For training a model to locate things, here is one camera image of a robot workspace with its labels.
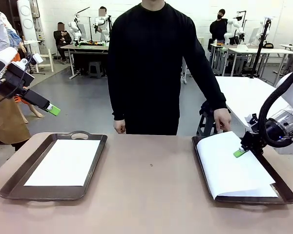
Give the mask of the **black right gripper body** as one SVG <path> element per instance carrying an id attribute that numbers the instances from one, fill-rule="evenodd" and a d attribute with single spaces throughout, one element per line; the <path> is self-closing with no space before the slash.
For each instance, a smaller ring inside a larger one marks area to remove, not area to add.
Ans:
<path id="1" fill-rule="evenodd" d="M 242 149 L 247 151 L 252 151 L 255 155 L 262 155 L 263 148 L 267 144 L 264 142 L 263 138 L 259 133 L 253 133 L 250 131 L 246 131 L 244 136 L 241 139 L 241 147 Z"/>

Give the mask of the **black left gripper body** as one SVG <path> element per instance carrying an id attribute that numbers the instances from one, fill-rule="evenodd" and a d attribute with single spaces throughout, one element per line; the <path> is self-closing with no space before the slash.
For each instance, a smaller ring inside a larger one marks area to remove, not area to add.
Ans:
<path id="1" fill-rule="evenodd" d="M 7 99 L 21 93 L 23 88 L 28 87 L 34 80 L 31 74 L 15 64 L 9 64 L 3 78 L 5 82 L 0 84 L 0 95 Z"/>

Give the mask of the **person's left hand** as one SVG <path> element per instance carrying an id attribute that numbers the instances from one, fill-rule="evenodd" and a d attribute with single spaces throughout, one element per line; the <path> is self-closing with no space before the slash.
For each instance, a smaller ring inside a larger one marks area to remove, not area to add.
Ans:
<path id="1" fill-rule="evenodd" d="M 217 133 L 221 131 L 227 132 L 231 130 L 231 115 L 227 108 L 214 110 L 214 121 Z"/>

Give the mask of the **person's right hand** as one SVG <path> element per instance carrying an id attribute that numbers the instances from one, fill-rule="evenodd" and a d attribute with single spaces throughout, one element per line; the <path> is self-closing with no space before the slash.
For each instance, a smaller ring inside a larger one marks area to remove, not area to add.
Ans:
<path id="1" fill-rule="evenodd" d="M 114 121 L 114 129 L 118 134 L 125 134 L 126 133 L 126 123 L 125 120 L 115 120 Z"/>

